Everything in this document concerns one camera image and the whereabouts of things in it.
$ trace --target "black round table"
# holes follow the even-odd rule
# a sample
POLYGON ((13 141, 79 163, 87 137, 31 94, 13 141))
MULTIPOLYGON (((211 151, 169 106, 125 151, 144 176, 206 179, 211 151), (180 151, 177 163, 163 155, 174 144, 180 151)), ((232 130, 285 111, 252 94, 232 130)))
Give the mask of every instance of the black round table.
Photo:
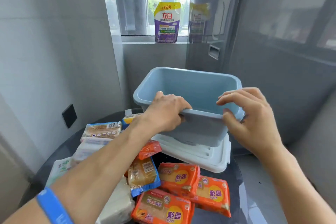
MULTIPOLYGON (((142 112, 141 108, 135 108, 132 110, 133 113, 142 112)), ((124 111, 116 112, 111 115, 108 115, 100 120, 97 120, 95 123, 104 123, 111 121, 120 121, 124 117, 124 111)), ((84 128, 79 130, 77 133, 73 134, 68 140, 66 140, 59 148, 48 158, 48 160, 43 164, 37 174, 31 181, 29 188, 24 193, 20 207, 27 203, 30 199, 35 197, 40 191, 43 190, 51 168, 53 164, 58 159, 63 159, 70 157, 74 154, 77 147, 80 144, 80 138, 84 132, 84 128)), ((153 157, 154 163, 158 168, 160 163, 162 162, 173 162, 173 163, 181 163, 182 161, 170 157, 164 153, 155 154, 153 157)), ((212 224, 226 224, 226 223, 251 223, 248 214, 248 204, 247 204, 247 194, 245 185, 243 183, 243 178, 239 167, 235 161, 235 159, 231 156, 230 164, 227 165, 227 168, 222 173, 212 173, 210 171, 201 169, 201 175, 209 176, 213 178, 218 178, 222 180, 226 180, 229 185, 230 190, 230 200, 231 206, 230 211, 232 218, 227 218, 218 213, 208 212, 202 209, 195 209, 194 217, 192 218, 191 224, 204 224, 204 223, 212 223, 212 224)))

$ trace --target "yellow circle logo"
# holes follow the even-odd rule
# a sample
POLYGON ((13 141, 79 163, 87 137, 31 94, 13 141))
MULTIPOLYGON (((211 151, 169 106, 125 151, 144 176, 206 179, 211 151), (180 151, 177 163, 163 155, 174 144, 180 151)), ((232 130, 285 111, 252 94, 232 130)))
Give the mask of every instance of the yellow circle logo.
POLYGON ((212 185, 209 188, 210 198, 216 202, 221 202, 224 198, 223 191, 220 187, 212 185))
POLYGON ((175 181, 177 184, 184 184, 188 180, 188 172, 180 170, 176 173, 175 181))
POLYGON ((167 222, 174 224, 181 224, 183 221, 183 212, 181 208, 176 205, 171 206, 167 211, 167 222))

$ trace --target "purple and yellow pouch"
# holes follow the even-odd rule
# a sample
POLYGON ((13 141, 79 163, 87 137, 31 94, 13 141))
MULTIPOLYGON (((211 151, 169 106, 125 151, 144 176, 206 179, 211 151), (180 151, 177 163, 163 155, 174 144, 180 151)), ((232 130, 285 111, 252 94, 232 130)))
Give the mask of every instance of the purple and yellow pouch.
POLYGON ((155 42, 175 43, 179 34, 180 2, 160 2, 154 11, 155 42))

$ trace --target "blue plastic bin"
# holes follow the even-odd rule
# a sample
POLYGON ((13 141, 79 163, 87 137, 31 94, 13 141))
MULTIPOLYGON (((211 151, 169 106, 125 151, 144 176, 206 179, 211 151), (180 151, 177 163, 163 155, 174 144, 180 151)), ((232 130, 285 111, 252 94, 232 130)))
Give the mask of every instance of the blue plastic bin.
POLYGON ((145 111, 159 90, 165 95, 182 96, 193 109, 181 112, 186 122, 162 134, 190 145, 217 147, 228 132, 222 121, 223 109, 229 108, 238 120, 244 111, 234 103, 217 106, 216 101, 223 92, 241 87, 241 81, 229 74, 156 67, 135 90, 133 99, 145 111))

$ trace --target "bin rim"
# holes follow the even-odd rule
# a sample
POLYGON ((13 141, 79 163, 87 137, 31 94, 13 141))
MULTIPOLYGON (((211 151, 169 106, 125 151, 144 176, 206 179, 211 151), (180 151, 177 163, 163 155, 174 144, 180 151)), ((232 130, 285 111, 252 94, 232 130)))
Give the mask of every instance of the bin rim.
MULTIPOLYGON (((150 105, 152 103, 152 101, 148 101, 148 100, 144 100, 144 99, 139 98, 138 94, 139 94, 140 89, 144 86, 147 79, 151 76, 151 74, 153 72, 155 72, 156 70, 160 70, 160 69, 192 71, 192 72, 196 72, 196 73, 206 73, 206 74, 221 74, 221 75, 225 75, 225 76, 233 78, 235 80, 236 84, 237 84, 237 89, 242 88, 242 83, 241 83, 240 79, 238 77, 234 76, 234 75, 231 75, 231 74, 204 72, 204 71, 181 69, 181 68, 171 68, 171 67, 155 67, 151 71, 149 71, 149 73, 146 75, 146 77, 143 79, 143 81, 140 83, 140 85, 137 87, 137 89, 133 93, 133 99, 134 99, 134 102, 137 105, 143 106, 143 105, 150 105)), ((207 117, 216 118, 216 119, 221 119, 222 116, 223 116, 222 114, 199 111, 199 110, 194 110, 194 109, 184 109, 180 113, 181 114, 194 114, 194 115, 200 115, 200 116, 207 116, 207 117)), ((245 114, 245 112, 243 111, 243 109, 241 107, 239 107, 238 112, 235 114, 235 117, 238 120, 242 120, 244 114, 245 114)))

